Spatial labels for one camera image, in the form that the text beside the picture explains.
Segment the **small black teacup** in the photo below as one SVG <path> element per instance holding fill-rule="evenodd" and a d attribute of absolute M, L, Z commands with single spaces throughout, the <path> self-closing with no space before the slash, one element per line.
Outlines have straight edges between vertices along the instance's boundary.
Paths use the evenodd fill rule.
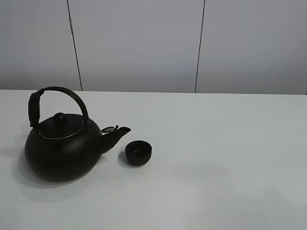
<path fill-rule="evenodd" d="M 150 160 L 152 146 L 146 141 L 135 140 L 125 147 L 125 155 L 130 165 L 141 166 Z"/>

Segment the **black round teapot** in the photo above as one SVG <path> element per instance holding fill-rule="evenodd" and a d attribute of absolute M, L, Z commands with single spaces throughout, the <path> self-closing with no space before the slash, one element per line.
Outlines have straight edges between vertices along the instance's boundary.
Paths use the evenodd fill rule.
<path fill-rule="evenodd" d="M 56 113 L 40 121 L 40 98 L 46 91 L 71 97 L 81 114 Z M 87 174 L 102 154 L 111 150 L 131 131 L 129 127 L 100 127 L 90 119 L 82 99 L 65 87 L 45 87 L 31 94 L 28 101 L 30 131 L 24 157 L 29 168 L 50 182 L 66 182 Z"/>

